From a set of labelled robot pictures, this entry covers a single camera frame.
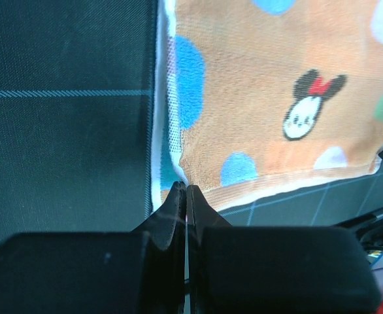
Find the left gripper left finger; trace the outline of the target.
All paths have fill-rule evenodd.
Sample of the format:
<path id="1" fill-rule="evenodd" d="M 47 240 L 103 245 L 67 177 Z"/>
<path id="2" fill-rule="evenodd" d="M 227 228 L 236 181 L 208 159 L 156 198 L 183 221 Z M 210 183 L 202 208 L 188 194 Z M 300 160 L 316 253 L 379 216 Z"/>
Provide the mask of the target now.
<path id="1" fill-rule="evenodd" d="M 130 232 L 28 232 L 0 243 L 0 313 L 181 313 L 186 187 Z"/>

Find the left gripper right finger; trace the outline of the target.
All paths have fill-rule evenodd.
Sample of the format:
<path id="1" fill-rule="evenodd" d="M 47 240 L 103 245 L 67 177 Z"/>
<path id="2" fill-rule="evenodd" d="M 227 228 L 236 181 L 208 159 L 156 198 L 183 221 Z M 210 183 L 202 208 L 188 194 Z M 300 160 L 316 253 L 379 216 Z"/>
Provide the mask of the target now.
<path id="1" fill-rule="evenodd" d="M 381 293 L 353 232 L 233 226 L 187 189 L 192 313 L 374 313 Z"/>

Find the orange polka dot towel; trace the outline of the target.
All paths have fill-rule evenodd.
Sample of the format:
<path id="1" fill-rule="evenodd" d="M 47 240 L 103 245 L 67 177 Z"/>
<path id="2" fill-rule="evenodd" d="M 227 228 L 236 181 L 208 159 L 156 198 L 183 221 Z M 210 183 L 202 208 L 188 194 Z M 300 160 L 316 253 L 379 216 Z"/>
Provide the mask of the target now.
<path id="1" fill-rule="evenodd" d="M 223 210 L 376 173 L 383 1 L 160 1 L 151 202 Z"/>

